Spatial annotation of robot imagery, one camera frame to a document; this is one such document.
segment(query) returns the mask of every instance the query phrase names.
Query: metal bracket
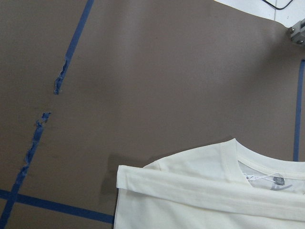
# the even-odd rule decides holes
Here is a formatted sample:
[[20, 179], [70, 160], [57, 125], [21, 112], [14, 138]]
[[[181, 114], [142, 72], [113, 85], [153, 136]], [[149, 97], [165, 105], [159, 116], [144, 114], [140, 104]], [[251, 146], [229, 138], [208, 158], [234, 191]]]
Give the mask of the metal bracket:
[[289, 28], [292, 42], [305, 46], [305, 19]]

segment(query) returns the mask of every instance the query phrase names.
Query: neckline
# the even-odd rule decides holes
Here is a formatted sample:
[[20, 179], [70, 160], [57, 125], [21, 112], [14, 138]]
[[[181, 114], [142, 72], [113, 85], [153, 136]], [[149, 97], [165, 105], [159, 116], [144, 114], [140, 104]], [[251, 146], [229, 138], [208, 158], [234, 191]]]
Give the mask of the neckline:
[[283, 161], [261, 155], [240, 144], [235, 138], [221, 144], [227, 179], [253, 187], [238, 165], [238, 161], [264, 174], [280, 173], [285, 178], [305, 180], [305, 162]]

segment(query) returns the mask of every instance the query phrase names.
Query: white fabric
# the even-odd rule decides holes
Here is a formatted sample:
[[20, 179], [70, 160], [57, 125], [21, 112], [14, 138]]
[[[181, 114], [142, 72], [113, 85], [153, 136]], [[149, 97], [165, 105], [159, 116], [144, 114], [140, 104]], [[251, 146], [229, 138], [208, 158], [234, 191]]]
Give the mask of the white fabric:
[[[261, 0], [215, 0], [252, 15], [277, 21], [289, 28], [305, 18], [304, 0], [294, 0], [287, 8], [275, 10]], [[268, 0], [278, 8], [284, 7], [289, 0]]]
[[[302, 192], [253, 187], [239, 163], [297, 180]], [[232, 139], [119, 166], [115, 229], [305, 228], [305, 162], [257, 154]]]

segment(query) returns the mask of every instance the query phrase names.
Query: gray metal object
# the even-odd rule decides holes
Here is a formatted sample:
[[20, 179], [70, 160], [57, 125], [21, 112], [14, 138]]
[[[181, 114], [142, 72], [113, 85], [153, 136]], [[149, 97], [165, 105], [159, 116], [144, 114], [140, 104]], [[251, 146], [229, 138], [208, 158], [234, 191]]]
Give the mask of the gray metal object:
[[292, 42], [305, 46], [305, 19], [292, 26], [289, 32]]

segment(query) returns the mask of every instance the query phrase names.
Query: torn blue tape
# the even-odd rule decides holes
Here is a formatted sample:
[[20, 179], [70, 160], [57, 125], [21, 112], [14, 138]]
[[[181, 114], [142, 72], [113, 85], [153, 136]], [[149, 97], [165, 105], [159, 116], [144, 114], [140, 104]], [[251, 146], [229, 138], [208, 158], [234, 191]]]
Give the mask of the torn blue tape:
[[[50, 116], [50, 113], [44, 113], [41, 117], [43, 120], [42, 123], [47, 122], [49, 116]], [[28, 150], [28, 152], [25, 156], [26, 165], [24, 165], [22, 167], [22, 169], [20, 170], [20, 172], [18, 173], [15, 184], [13, 185], [10, 193], [8, 194], [7, 202], [6, 202], [6, 205], [4, 207], [4, 210], [3, 210], [1, 218], [0, 218], [0, 229], [4, 229], [5, 225], [7, 224], [8, 219], [10, 217], [10, 213], [13, 208], [13, 205], [17, 200], [19, 189], [21, 188], [23, 180], [25, 179], [25, 177], [27, 175], [28, 169], [30, 167], [31, 161], [34, 157], [35, 151], [37, 149], [38, 143], [40, 141], [40, 138], [41, 138], [41, 135], [43, 132], [42, 123], [40, 123], [39, 121], [36, 122], [36, 130], [35, 130], [35, 133], [34, 133], [34, 136], [32, 139], [32, 146]]]
[[62, 71], [59, 74], [58, 78], [55, 80], [54, 94], [58, 94], [59, 91], [60, 91], [62, 81], [65, 78], [66, 72], [67, 72], [68, 67], [70, 65], [72, 56], [74, 54], [74, 51], [75, 51], [76, 45], [78, 43], [78, 40], [79, 40], [79, 38], [81, 36], [82, 30], [83, 30], [83, 28], [85, 26], [85, 23], [87, 21], [87, 18], [89, 16], [91, 7], [93, 5], [93, 2], [94, 2], [94, 0], [88, 0], [87, 3], [86, 3], [86, 6], [84, 8], [84, 11], [82, 12], [80, 21], [78, 22], [78, 25], [76, 27], [76, 30], [74, 32], [74, 35], [73, 35], [72, 40], [70, 42], [70, 45], [68, 47], [68, 50], [66, 52], [65, 63], [63, 65], [63, 67], [62, 67]]
[[[8, 199], [9, 194], [10, 192], [0, 189], [0, 198]], [[38, 199], [38, 198], [18, 194], [16, 202], [21, 204], [31, 205], [34, 207], [44, 208], [52, 211], [57, 211], [61, 213], [66, 213], [74, 216], [79, 216], [87, 219], [93, 219], [104, 223], [114, 224], [114, 216], [112, 215], [91, 211], [83, 208], [77, 208], [44, 199]]]
[[296, 97], [296, 111], [295, 111], [295, 142], [294, 142], [294, 158], [293, 158], [294, 161], [299, 161], [304, 69], [305, 69], [305, 60], [302, 60], [300, 64], [299, 79], [297, 83], [297, 97]]

